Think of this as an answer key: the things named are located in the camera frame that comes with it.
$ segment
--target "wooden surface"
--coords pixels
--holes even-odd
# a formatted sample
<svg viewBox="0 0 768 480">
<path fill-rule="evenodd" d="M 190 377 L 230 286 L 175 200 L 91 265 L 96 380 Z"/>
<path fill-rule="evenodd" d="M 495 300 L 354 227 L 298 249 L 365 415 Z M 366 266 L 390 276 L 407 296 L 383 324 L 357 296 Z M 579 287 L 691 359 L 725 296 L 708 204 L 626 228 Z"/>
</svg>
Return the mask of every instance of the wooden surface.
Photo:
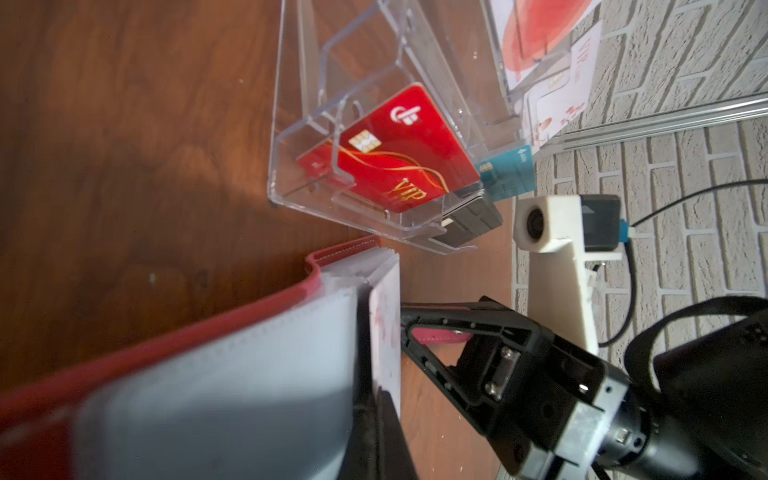
<svg viewBox="0 0 768 480">
<path fill-rule="evenodd" d="M 277 0 L 0 3 L 0 389 L 273 293 L 308 252 L 363 235 L 266 201 L 279 15 Z M 473 253 L 398 244 L 403 299 L 509 303 L 510 209 Z M 422 479 L 494 478 L 408 361 L 403 388 Z"/>
</svg>

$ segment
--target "black cable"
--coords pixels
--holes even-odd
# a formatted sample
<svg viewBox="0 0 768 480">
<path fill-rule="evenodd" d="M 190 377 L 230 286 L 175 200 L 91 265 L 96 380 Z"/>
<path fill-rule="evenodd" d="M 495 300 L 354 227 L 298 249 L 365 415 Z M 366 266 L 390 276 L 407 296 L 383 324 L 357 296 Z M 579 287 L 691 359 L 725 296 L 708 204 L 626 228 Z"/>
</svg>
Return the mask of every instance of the black cable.
<svg viewBox="0 0 768 480">
<path fill-rule="evenodd" d="M 605 473 L 605 469 L 601 466 L 599 466 L 597 463 L 592 464 L 592 471 L 595 475 L 598 476 L 600 480 L 611 480 L 611 477 L 608 476 L 607 473 Z"/>
<path fill-rule="evenodd" d="M 729 184 L 714 185 L 712 187 L 694 192 L 690 195 L 686 195 L 685 197 L 682 197 L 679 200 L 675 200 L 671 204 L 663 206 L 662 208 L 660 208 L 659 210 L 656 210 L 652 214 L 646 215 L 645 217 L 639 219 L 637 222 L 633 223 L 632 227 L 636 227 L 642 223 L 645 223 L 650 219 L 656 217 L 658 214 L 662 214 L 663 212 L 669 210 L 670 208 L 676 207 L 677 205 L 680 205 L 683 202 L 690 200 L 691 198 L 698 197 L 699 195 L 709 194 L 717 190 L 724 190 L 726 188 L 747 187 L 750 185 L 761 185 L 761 184 L 768 184 L 768 178 L 759 178 L 756 180 L 741 180 L 737 182 L 731 182 Z M 605 340 L 604 342 L 598 343 L 600 347 L 606 347 L 616 343 L 627 332 L 627 330 L 629 329 L 629 325 L 632 324 L 632 317 L 634 316 L 634 305 L 636 302 L 635 297 L 637 296 L 637 282 L 635 279 L 635 272 L 634 272 L 634 255 L 632 250 L 632 244 L 629 240 L 627 240 L 627 242 L 624 244 L 624 251 L 627 254 L 627 271 L 629 272 L 629 308 L 627 309 L 627 317 L 624 318 L 624 323 L 621 325 L 621 328 L 619 329 L 619 331 L 616 332 L 616 335 L 612 336 L 608 340 Z"/>
</svg>

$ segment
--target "red vip card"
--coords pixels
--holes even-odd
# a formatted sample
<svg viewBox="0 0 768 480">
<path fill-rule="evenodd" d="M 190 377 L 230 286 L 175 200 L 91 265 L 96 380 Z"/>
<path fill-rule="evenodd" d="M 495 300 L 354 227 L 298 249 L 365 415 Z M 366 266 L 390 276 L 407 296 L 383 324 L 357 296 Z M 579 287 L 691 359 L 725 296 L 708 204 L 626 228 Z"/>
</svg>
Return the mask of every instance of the red vip card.
<svg viewBox="0 0 768 480">
<path fill-rule="evenodd" d="M 299 158 L 311 178 L 331 173 L 331 143 Z M 344 130 L 339 168 L 355 178 L 350 190 L 395 213 L 478 181 L 458 139 L 420 84 L 401 91 Z"/>
</svg>

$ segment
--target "gold vip lettering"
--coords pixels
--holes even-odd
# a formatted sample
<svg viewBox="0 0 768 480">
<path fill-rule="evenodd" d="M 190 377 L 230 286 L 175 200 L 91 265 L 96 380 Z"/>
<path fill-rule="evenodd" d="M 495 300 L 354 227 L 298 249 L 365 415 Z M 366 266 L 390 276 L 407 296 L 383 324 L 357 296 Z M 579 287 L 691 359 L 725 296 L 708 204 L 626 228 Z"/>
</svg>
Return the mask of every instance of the gold vip lettering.
<svg viewBox="0 0 768 480">
<path fill-rule="evenodd" d="M 408 200 L 421 200 L 427 196 L 424 190 L 412 184 L 407 178 L 403 178 L 395 188 L 389 191 L 389 195 L 393 194 L 397 195 L 404 202 Z"/>
</svg>

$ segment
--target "white logo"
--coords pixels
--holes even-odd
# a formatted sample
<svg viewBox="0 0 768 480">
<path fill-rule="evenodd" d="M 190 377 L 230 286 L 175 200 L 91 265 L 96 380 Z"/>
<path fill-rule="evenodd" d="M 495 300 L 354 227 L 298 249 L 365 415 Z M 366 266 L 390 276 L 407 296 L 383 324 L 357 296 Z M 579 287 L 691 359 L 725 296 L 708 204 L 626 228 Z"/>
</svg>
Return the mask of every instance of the white logo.
<svg viewBox="0 0 768 480">
<path fill-rule="evenodd" d="M 404 107 L 394 107 L 389 112 L 389 118 L 396 124 L 413 125 L 419 119 L 417 114 L 421 110 L 421 107 L 414 107 L 409 110 L 406 110 Z"/>
</svg>

